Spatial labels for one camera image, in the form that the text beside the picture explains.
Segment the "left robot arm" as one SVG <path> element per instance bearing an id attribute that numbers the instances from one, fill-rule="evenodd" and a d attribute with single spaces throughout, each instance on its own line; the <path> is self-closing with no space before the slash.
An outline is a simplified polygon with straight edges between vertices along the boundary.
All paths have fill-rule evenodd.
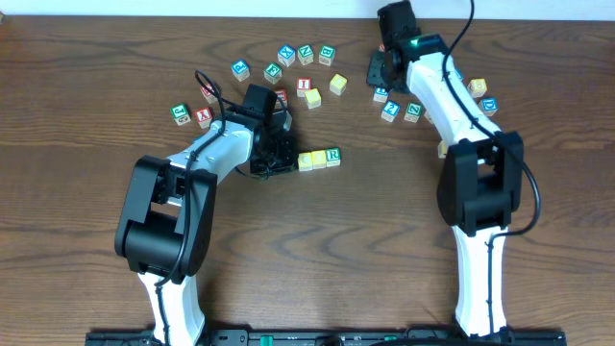
<path id="1" fill-rule="evenodd" d="M 114 250 L 147 289 L 154 342 L 198 343 L 206 318 L 195 275 L 209 248 L 216 189 L 243 163 L 249 163 L 251 177 L 262 180 L 296 170 L 291 122 L 274 91 L 250 85 L 243 102 L 224 109 L 185 150 L 136 162 Z"/>

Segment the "blue L block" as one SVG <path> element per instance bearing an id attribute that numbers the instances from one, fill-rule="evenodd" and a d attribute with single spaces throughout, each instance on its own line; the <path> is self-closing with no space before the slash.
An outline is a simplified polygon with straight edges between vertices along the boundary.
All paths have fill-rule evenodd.
<path id="1" fill-rule="evenodd" d="M 378 103 L 386 103 L 389 97 L 389 93 L 385 88 L 376 87 L 374 89 L 373 100 Z"/>

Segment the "yellow O block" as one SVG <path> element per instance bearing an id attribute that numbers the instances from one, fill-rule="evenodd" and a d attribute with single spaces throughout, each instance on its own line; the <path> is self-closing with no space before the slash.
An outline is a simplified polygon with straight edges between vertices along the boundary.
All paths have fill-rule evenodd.
<path id="1" fill-rule="evenodd" d="M 317 150 L 311 152 L 312 167 L 314 169 L 322 169 L 327 167 L 327 153 L 325 150 Z"/>

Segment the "green R block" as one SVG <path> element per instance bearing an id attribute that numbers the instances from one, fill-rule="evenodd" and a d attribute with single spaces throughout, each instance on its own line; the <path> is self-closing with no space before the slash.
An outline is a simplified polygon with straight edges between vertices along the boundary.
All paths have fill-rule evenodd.
<path id="1" fill-rule="evenodd" d="M 339 148 L 329 148 L 326 150 L 326 166 L 334 167 L 341 164 L 341 152 Z"/>

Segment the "yellow C block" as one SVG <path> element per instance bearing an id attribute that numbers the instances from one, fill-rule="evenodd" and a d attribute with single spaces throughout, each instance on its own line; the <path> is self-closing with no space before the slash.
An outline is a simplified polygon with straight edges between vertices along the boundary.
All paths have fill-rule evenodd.
<path id="1" fill-rule="evenodd" d="M 301 172 L 311 171 L 313 169 L 312 154 L 310 152 L 300 153 L 298 165 Z"/>

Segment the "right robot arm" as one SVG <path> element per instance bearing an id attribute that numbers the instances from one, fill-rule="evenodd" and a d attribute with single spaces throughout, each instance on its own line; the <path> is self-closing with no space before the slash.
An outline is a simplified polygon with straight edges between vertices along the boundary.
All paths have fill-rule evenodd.
<path id="1" fill-rule="evenodd" d="M 413 94 L 430 114 L 445 159 L 436 199 L 457 248 L 455 320 L 466 336 L 487 338 L 506 327 L 502 299 L 505 235 L 520 204 L 524 145 L 479 108 L 455 70 L 440 35 L 424 35 L 409 2 L 377 12 L 383 52 L 367 82 Z"/>

